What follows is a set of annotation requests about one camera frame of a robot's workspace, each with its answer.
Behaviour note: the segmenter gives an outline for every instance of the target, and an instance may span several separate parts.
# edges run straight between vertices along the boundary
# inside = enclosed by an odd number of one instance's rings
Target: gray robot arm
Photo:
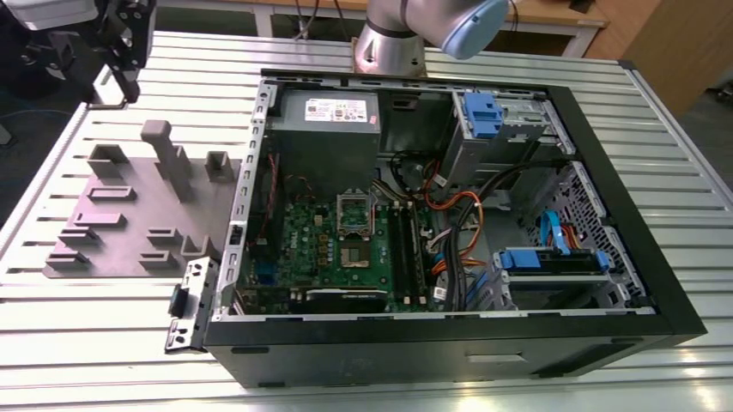
[[[0,2],[29,31],[25,64],[41,64],[54,76],[74,82],[82,100],[93,102],[92,85],[76,80],[70,71],[68,36],[77,35],[112,70],[125,96],[122,104],[137,100],[136,80],[149,55],[156,0]],[[371,0],[353,50],[356,71],[421,75],[423,39],[453,58],[469,58],[494,38],[507,10],[507,0]]]
[[[457,59],[472,57],[495,37],[507,0],[369,0],[355,48],[357,71],[419,76],[423,39]]]

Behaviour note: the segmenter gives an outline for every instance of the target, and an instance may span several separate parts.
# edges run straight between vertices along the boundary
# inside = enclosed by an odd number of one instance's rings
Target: motherboard
[[[309,200],[285,205],[276,262],[252,259],[239,277],[244,313],[428,312],[419,228],[427,212],[405,205]]]

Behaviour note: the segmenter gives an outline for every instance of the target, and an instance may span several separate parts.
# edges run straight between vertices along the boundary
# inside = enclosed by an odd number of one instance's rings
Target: orange wire
[[[428,189],[429,189],[432,180],[435,179],[435,176],[437,175],[439,161],[429,161],[427,163],[427,165],[424,166],[424,169],[427,170],[429,168],[429,166],[432,165],[432,163],[435,163],[435,167],[432,169],[432,175],[431,175],[431,178],[427,179],[424,181],[424,184],[423,184],[424,202],[427,203],[429,208],[433,209],[433,210],[447,210],[447,209],[449,209],[455,206],[455,204],[457,203],[457,201],[461,198],[469,197],[474,200],[476,209],[479,211],[479,227],[476,228],[475,232],[472,233],[471,242],[468,242],[468,245],[465,246],[465,248],[459,252],[459,256],[463,258],[468,253],[471,253],[472,248],[475,247],[476,243],[479,242],[480,228],[483,227],[483,208],[480,207],[480,199],[479,199],[479,196],[472,191],[460,191],[460,192],[453,194],[453,196],[449,198],[449,200],[447,200],[447,202],[444,202],[441,204],[433,203],[431,201],[431,197],[428,195]],[[435,264],[435,266],[432,267],[432,270],[431,270],[432,273],[439,273],[441,271],[439,269],[440,267],[443,269],[445,267],[445,261],[444,260],[440,260]]]
[[[479,260],[465,259],[461,262],[463,266],[486,266],[486,262],[480,262]],[[443,270],[445,270],[445,262],[440,260],[435,267],[431,269],[431,273],[436,275]]]

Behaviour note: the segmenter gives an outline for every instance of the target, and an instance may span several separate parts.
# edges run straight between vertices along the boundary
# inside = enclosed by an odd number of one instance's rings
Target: metal bracket
[[[208,325],[218,264],[202,257],[185,265],[182,281],[174,286],[168,313],[173,318],[165,339],[165,354],[205,352]]]

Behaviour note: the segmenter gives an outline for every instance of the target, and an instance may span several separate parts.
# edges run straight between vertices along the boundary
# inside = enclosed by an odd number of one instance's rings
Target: desk
[[[214,9],[239,11],[253,14],[256,32],[260,37],[272,37],[269,18],[273,15],[297,15],[293,0],[158,0],[164,7],[186,9]],[[312,14],[315,0],[300,0],[301,14]],[[343,17],[353,20],[367,18],[367,0],[340,0]],[[519,25],[516,31],[524,33],[562,34],[571,37],[562,53],[566,58],[580,58],[595,37],[595,33],[607,25],[607,18],[592,5],[587,14],[567,8],[567,2],[554,0],[523,0],[518,3]],[[331,0],[323,0],[317,8],[317,15],[337,17]],[[502,25],[503,31],[511,31],[514,10]]]
[[[96,144],[152,157],[149,118],[189,158],[241,158],[261,68],[351,71],[349,45],[156,33],[141,96],[125,110],[76,109],[0,232],[0,404],[104,412],[733,410],[733,199],[634,71],[607,60],[425,51],[429,77],[570,87],[707,335],[578,378],[244,390],[208,354],[165,356],[180,279],[46,279],[44,259],[92,170]],[[108,71],[97,84],[116,88]]]

